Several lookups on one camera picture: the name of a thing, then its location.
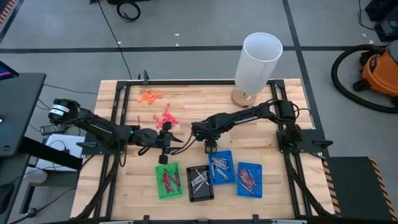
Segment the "black hose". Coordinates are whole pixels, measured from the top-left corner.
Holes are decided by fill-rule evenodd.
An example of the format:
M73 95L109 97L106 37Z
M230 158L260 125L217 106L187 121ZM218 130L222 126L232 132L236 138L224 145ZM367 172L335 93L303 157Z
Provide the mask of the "black hose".
M127 14L126 14L125 12L120 11L120 7L121 7L122 5L124 5L124 4L130 4L130 5L132 5L133 7L135 7L135 8L137 9L137 12L138 12L137 16L134 17L134 18L131 18L131 17L128 17ZM117 12L118 12L119 17L120 17L122 20L126 21L126 22L133 22L133 21L136 21L136 20L141 16L141 10L139 9L138 5L137 5L135 2L133 2L132 0L125 0L125 1L119 2L118 5L116 6L116 10L117 10Z
M364 107L367 107L369 109L375 110L375 111L380 111L383 113L391 113L391 114L398 114L398 108L392 108L392 107L388 107L388 106L381 106L381 105L377 105L375 103L372 103L368 100L364 100L360 97L358 97L357 95L355 95L354 93L348 91L339 81L338 77L337 77L337 70L338 67L340 66L340 63L349 55L361 51L361 50L368 50L371 52L374 52L375 54L383 54L385 52L385 48L382 47L378 47L375 45L371 45L371 44L362 44L362 45L358 45L353 47L352 49L346 50L345 52L343 52L334 62L333 66L331 67L331 80L333 81L333 84L335 85L336 89L343 95L345 95L345 97L347 97L348 99L354 101L355 103L362 105Z

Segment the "green tray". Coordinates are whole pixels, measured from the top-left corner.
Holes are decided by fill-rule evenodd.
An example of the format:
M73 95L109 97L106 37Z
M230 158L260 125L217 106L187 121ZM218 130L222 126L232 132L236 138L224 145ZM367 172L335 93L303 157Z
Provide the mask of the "green tray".
M180 190L177 190L178 189L177 185L173 181L170 181L171 188L174 190L174 192L167 193L166 187L162 182L163 174L165 173L164 169L167 170L167 172L169 172L169 174L173 177L173 179L174 179L175 171L178 172L178 177L180 179ZM155 174L156 174L156 182L157 182L157 193L158 193L159 199L167 199L167 198L178 197L178 196L183 195L181 172L180 172L180 166L178 165L178 162L173 162L173 163L166 164L166 165L156 166Z

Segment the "wooden table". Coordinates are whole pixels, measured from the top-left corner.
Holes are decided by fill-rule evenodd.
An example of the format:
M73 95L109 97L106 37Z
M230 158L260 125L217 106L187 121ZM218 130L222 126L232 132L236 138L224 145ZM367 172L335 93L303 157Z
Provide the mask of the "wooden table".
M288 99L299 108L307 108L307 102L299 79L284 80ZM117 81L102 81L99 88L95 113L110 119ZM167 102L169 112L180 124L171 132L183 141L191 133L191 122L201 121L213 114L232 113L240 110L231 102L233 85L165 85L133 86L130 90L126 124L137 124L144 128L156 129L158 121L153 114L161 117ZM152 105L139 103L137 100L146 89L163 93ZM256 104L272 98L271 88L267 85L257 96ZM307 111L301 111L297 123L302 129L312 128L312 120ZM196 142L190 149L176 156L169 156L169 162L179 162L182 172L184 195L182 197L159 200L155 181L155 166L158 165L160 149L151 149L143 156L138 156L138 147L129 146L127 163L120 167L116 182L112 220L142 220L150 215L151 220L188 220L188 219L250 219L253 214L260 218L293 218L292 202L289 194L287 173L283 155L279 152L275 131L277 125L267 119L235 126L222 135L220 144L231 140L235 166L238 162L262 164L263 196L262 199L238 197L236 185L214 186L214 200L191 203L188 197L186 168L208 163L203 142ZM331 213L328 184L319 158L310 154L301 154L307 186ZM78 215L90 201L98 188L103 156L95 156L80 173L71 217ZM304 214L302 194L296 186L300 211ZM104 194L101 214L104 215L108 193Z

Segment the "blue tray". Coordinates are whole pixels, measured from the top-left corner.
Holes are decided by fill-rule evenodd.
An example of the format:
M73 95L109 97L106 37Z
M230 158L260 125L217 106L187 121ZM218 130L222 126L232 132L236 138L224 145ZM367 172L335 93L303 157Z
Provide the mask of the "blue tray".
M228 180L225 180L216 170L211 169L211 158L223 158L227 159L228 171L221 169L224 174L228 176ZM234 161L232 160L232 152L230 150L227 151L218 151L216 154L209 154L209 167L210 167L210 177L211 183L213 185L220 185L220 184L233 184L235 183L235 169L234 169Z
M256 186L252 187L252 192L254 193L254 195L248 192L248 190L246 190L244 187L242 187L239 184L239 182L242 182L242 184L244 184L241 178L239 177L239 171L241 169L245 169L247 173L249 173L250 170L251 174L253 175L253 178L256 181ZM236 185L238 187L236 188L236 193L242 197L262 198L262 166L260 164L240 162L238 164L237 172L238 172L238 181Z

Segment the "concrete floor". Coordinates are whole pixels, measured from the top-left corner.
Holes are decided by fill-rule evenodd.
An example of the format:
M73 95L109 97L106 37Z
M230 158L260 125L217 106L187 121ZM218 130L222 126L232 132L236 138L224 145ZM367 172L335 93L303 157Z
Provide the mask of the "concrete floor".
M362 0L363 7L368 2ZM341 53L341 46L369 41L382 44L373 31L358 25L357 0L151 0L138 4L141 18L126 23L120 20L114 6L102 1L121 47L132 47L124 56L133 78L143 69L151 78L160 79L233 78L239 50L179 51L176 44L239 46L253 32L274 34L287 50L272 77L301 78L311 83L311 87L305 86L307 93L313 91L325 136L335 142L329 147L330 155L373 156L393 204L398 204L398 116L356 105L340 95L330 79L331 65ZM365 24L371 24L366 15L363 19ZM300 46L323 48L308 51ZM89 5L81 0L25 0L0 42L0 60L18 72L44 72L45 82L51 85L97 91L100 80L129 78L122 57L109 52L110 47L117 45L98 4ZM145 52L134 47L145 47ZM159 47L175 48L159 52ZM79 48L90 48L91 53L73 53ZM21 54L12 54L14 49ZM49 53L31 53L45 49ZM69 53L62 53L63 49L69 49ZM358 78L357 58L352 56L341 66L340 76L347 86ZM386 103L383 96L375 93L364 93L364 97ZM85 108L94 108L96 99L94 95L46 86L40 98L48 104L54 98L76 99ZM36 109L30 123L36 128L48 124L47 112ZM42 139L31 128L26 135ZM67 188L37 189L32 206L41 207ZM37 217L22 223L65 220L72 195L69 192ZM17 213L14 209L10 221L21 217Z

